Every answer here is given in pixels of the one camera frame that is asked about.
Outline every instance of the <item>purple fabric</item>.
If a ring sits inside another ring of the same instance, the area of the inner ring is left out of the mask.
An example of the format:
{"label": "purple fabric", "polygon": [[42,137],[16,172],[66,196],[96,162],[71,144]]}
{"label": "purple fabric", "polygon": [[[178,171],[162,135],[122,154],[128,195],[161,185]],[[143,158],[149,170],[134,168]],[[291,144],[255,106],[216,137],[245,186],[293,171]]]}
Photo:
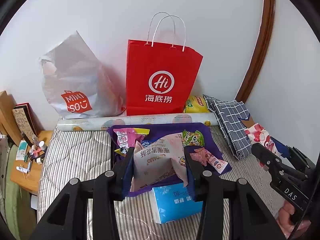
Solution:
{"label": "purple fabric", "polygon": [[[187,130],[189,132],[195,132],[196,130],[200,131],[204,136],[204,148],[211,152],[215,157],[220,160],[223,160],[222,153],[220,152],[218,146],[212,139],[210,128],[205,126],[203,123],[165,123],[165,124],[139,124],[139,125],[114,125],[108,129],[108,133],[110,134],[113,142],[117,145],[117,135],[113,132],[113,129],[126,128],[126,127],[134,127],[134,128],[145,128],[150,129],[150,133],[145,137],[145,140],[150,140],[152,142],[160,139],[163,136],[172,133],[179,133]],[[194,149],[201,148],[199,146],[186,146],[188,152],[194,152]],[[112,152],[114,154],[115,160],[122,160],[124,157],[119,154]],[[206,167],[203,167],[205,170],[211,171],[213,174],[220,176],[220,174],[213,168],[210,164]],[[228,164],[222,174],[231,171],[231,165]],[[160,182],[152,184],[150,186],[144,187],[136,192],[129,192],[129,197],[137,196],[141,193],[150,191],[153,187],[166,186],[171,184],[182,183],[183,181],[178,178],[177,175],[173,175],[167,179],[164,179]]]}

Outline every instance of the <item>white grid pattern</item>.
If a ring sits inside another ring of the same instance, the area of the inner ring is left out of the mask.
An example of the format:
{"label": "white grid pattern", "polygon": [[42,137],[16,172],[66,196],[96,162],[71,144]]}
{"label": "white grid pattern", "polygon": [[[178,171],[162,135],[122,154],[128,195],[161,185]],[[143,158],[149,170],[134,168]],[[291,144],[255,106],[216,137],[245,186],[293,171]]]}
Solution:
{"label": "white grid pattern", "polygon": [[243,102],[237,101],[220,101],[215,98],[204,95],[207,105],[211,106],[210,111],[214,112],[220,129],[234,156],[238,160],[242,160],[251,154],[251,145],[247,141],[244,133],[244,125],[239,120],[247,119],[250,114]]}

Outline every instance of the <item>wall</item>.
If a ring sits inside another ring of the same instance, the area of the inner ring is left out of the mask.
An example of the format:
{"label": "wall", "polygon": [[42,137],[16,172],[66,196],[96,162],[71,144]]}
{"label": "wall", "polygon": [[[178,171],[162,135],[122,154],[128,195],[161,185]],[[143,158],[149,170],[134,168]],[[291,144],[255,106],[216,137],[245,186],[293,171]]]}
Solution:
{"label": "wall", "polygon": [[[193,93],[231,100],[250,63],[262,6],[263,0],[27,0],[0,36],[0,90],[29,102],[44,128],[53,129],[58,114],[43,95],[37,59],[77,30],[125,97],[127,40],[145,40],[152,15],[167,11],[183,18],[186,44],[204,56]],[[166,19],[157,41],[172,40],[171,24]]]}
{"label": "wall", "polygon": [[268,53],[246,106],[256,122],[316,162],[320,144],[320,44],[289,0],[276,0]]}

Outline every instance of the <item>screw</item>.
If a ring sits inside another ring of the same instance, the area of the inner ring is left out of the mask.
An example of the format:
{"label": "screw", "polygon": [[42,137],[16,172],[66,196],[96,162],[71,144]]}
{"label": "screw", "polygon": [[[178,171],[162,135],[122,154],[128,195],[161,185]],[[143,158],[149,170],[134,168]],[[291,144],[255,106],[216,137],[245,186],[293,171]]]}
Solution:
{"label": "screw", "polygon": [[106,171],[106,172],[104,173],[104,175],[105,175],[106,177],[112,177],[114,174],[115,174],[115,173],[114,173],[113,171]]}
{"label": "screw", "polygon": [[212,175],[212,172],[211,171],[203,171],[202,174],[203,174],[203,176],[210,177]]}
{"label": "screw", "polygon": [[244,178],[240,178],[240,179],[238,180],[238,182],[239,182],[239,184],[241,184],[241,185],[247,184],[247,180],[244,179]]}
{"label": "screw", "polygon": [[77,179],[77,178],[73,178],[73,179],[71,179],[71,180],[69,181],[69,183],[70,183],[71,185],[75,185],[75,184],[78,183],[78,179]]}

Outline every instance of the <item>striped bedsheet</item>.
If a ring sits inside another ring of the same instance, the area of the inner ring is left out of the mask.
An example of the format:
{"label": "striped bedsheet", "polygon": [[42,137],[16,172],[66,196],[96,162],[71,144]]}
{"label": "striped bedsheet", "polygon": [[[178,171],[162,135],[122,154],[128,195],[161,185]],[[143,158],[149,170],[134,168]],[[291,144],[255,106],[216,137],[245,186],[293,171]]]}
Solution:
{"label": "striped bedsheet", "polygon": [[[253,155],[236,160],[218,126],[211,126],[212,138],[233,167],[221,178],[236,181],[242,177],[249,181],[271,213],[275,215],[283,198],[270,188],[271,176],[258,166]],[[52,201],[71,178],[81,181],[94,179],[110,169],[111,138],[105,131],[54,130],[43,164],[38,194],[38,221]],[[165,224],[153,220],[151,194],[115,202],[116,219],[122,240],[193,240],[200,221],[200,213]],[[224,201],[223,240],[229,239],[228,200]],[[88,202],[87,239],[92,240],[92,200]]]}

